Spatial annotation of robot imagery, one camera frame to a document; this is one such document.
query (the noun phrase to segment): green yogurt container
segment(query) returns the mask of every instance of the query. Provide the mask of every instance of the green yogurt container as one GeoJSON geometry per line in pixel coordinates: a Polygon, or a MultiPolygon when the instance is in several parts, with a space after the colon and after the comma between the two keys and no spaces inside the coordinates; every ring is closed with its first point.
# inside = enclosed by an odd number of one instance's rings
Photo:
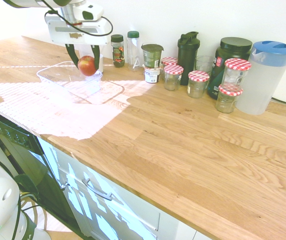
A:
{"type": "Polygon", "coordinates": [[[144,66],[148,68],[157,68],[161,61],[161,54],[164,50],[162,46],[158,44],[143,44],[143,56],[144,56],[144,66]]]}

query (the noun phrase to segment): red checkered lid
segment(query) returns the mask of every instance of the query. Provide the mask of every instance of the red checkered lid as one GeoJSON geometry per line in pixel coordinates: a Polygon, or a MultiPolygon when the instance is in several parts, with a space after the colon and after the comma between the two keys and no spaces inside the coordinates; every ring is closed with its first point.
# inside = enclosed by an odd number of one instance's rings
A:
{"type": "Polygon", "coordinates": [[[209,75],[207,72],[204,71],[191,71],[188,74],[188,78],[195,82],[206,82],[209,79],[209,75]]]}
{"type": "Polygon", "coordinates": [[[225,66],[233,70],[247,71],[252,67],[252,64],[245,59],[230,58],[225,61],[225,66]]]}
{"type": "Polygon", "coordinates": [[[172,75],[178,75],[182,74],[184,71],[184,68],[179,65],[167,65],[164,67],[164,72],[167,74],[172,74],[172,75]]]}
{"type": "Polygon", "coordinates": [[[164,65],[176,65],[177,64],[177,61],[178,59],[177,58],[174,58],[174,57],[171,57],[171,56],[168,56],[168,57],[165,57],[162,59],[162,64],[164,65]]]}
{"type": "Polygon", "coordinates": [[[240,89],[240,91],[229,91],[228,89],[222,88],[221,85],[219,85],[219,91],[222,92],[223,94],[234,97],[239,96],[240,94],[243,93],[243,89],[240,89]]]}

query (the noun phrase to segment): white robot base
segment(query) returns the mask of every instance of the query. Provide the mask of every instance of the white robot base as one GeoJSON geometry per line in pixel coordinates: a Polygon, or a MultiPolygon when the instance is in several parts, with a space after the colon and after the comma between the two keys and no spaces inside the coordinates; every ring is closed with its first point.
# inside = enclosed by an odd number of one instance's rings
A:
{"type": "MultiPolygon", "coordinates": [[[[0,240],[11,240],[15,228],[19,189],[16,182],[0,167],[0,240]]],[[[15,240],[51,240],[44,230],[37,229],[20,211],[15,240]]]]}

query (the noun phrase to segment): white wall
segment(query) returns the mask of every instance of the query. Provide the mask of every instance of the white wall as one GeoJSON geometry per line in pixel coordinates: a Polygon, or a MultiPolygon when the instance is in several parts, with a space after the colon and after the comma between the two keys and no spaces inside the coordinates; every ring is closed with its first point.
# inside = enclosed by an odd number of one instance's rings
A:
{"type": "MultiPolygon", "coordinates": [[[[129,30],[137,30],[142,42],[164,47],[163,57],[175,57],[178,38],[190,31],[199,32],[198,55],[214,55],[223,37],[286,43],[286,0],[92,1],[104,7],[104,15],[114,23],[114,34],[126,36],[129,30]]],[[[27,13],[24,35],[50,42],[43,19],[45,10],[21,11],[27,13]]],[[[103,53],[110,58],[110,46],[103,53]]],[[[286,72],[274,97],[286,101],[286,72]]]]}
{"type": "Polygon", "coordinates": [[[0,0],[0,40],[21,35],[25,13],[0,0]]]}

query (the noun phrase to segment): drawer handle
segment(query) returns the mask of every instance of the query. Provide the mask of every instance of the drawer handle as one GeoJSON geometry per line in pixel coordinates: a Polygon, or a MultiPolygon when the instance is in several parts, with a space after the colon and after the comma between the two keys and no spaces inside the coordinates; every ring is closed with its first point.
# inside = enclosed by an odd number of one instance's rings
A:
{"type": "Polygon", "coordinates": [[[68,182],[65,182],[65,184],[62,184],[60,186],[60,188],[61,188],[62,191],[64,191],[67,188],[67,186],[70,186],[70,184],[68,182]]]}
{"type": "Polygon", "coordinates": [[[109,194],[105,194],[103,192],[100,192],[99,190],[96,190],[95,188],[93,188],[92,186],[88,185],[88,183],[91,181],[91,179],[83,179],[82,182],[92,191],[94,192],[95,194],[99,195],[100,197],[106,199],[106,200],[109,200],[109,201],[112,201],[113,198],[112,198],[112,193],[110,192],[109,194]]]}

